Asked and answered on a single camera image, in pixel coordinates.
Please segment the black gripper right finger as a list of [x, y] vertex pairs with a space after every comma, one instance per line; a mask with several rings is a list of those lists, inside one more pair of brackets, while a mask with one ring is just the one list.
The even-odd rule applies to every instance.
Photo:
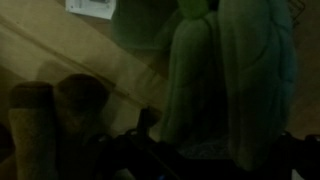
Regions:
[[320, 180], [320, 136], [309, 134], [298, 139], [288, 132], [277, 141], [285, 167], [295, 170], [304, 180]]

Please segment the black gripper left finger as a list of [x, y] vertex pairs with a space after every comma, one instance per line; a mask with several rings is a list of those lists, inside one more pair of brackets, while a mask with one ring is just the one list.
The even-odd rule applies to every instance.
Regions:
[[137, 136], [141, 139], [149, 138], [149, 132], [160, 121], [159, 112], [151, 107], [143, 108], [140, 111], [138, 122], [135, 128], [129, 129], [126, 135]]

